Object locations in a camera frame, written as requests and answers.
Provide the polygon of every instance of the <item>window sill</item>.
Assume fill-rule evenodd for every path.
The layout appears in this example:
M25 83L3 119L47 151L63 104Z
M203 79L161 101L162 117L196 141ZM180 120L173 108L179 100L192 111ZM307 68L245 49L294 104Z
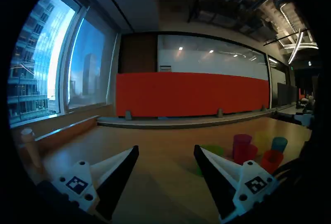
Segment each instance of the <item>window sill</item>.
M10 128L17 128L19 126L23 126L23 125L38 122L38 121L43 121L43 120L47 120L47 119L51 119L51 118L55 118L55 117L60 117L60 116L67 116L67 115L71 115L71 114L74 114L74 113L77 113L77 112L88 111L88 110L100 108L100 107L103 107L103 106L106 106L106 105L107 105L106 103L98 103L98 104L83 106L83 107L79 107L79 108L72 108L72 109L69 110L68 113L56 113L56 114L43 116L43 117L31 119L31 120L24 120L24 121L21 121L21 122L13 123L13 124L10 124Z

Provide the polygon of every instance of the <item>building facade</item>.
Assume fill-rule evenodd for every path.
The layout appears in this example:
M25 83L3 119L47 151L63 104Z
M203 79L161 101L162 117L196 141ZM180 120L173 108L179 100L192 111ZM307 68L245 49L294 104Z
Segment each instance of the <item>building facade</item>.
M63 41L59 38L72 16L72 9L61 0L39 0L27 18L11 59L7 84L10 124L59 112L52 82Z

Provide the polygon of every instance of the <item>yellow cup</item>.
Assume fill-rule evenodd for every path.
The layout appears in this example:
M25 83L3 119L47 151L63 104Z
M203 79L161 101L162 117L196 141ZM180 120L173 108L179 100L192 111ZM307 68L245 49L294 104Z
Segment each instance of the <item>yellow cup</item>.
M258 148L257 155L262 155L271 148L271 136L267 132L256 132L252 144Z

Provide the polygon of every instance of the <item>blue cup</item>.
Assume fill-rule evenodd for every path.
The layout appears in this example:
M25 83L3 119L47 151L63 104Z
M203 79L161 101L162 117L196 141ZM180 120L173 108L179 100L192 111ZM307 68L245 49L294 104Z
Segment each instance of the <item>blue cup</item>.
M272 140L271 150L284 152L287 145L287 139L284 137L275 137Z

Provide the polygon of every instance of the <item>red wall panel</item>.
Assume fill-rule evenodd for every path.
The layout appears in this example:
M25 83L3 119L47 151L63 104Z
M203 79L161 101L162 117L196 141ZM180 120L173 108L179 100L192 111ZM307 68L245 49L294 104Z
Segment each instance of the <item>red wall panel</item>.
M116 114L125 116L213 115L269 107L269 82L205 73L117 74Z

